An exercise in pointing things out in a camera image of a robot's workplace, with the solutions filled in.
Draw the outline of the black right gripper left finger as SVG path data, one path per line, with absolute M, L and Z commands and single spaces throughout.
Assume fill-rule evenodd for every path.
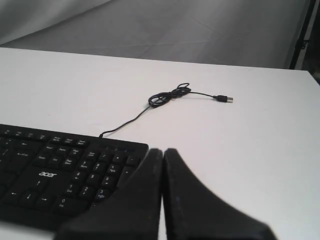
M 158 239 L 163 152 L 151 149 L 137 170 L 108 199 L 64 223 L 57 240 Z

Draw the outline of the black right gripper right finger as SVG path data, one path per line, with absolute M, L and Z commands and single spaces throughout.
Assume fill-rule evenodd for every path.
M 163 157 L 162 196 L 169 240 L 274 240 L 271 228 L 212 193 L 179 152 Z

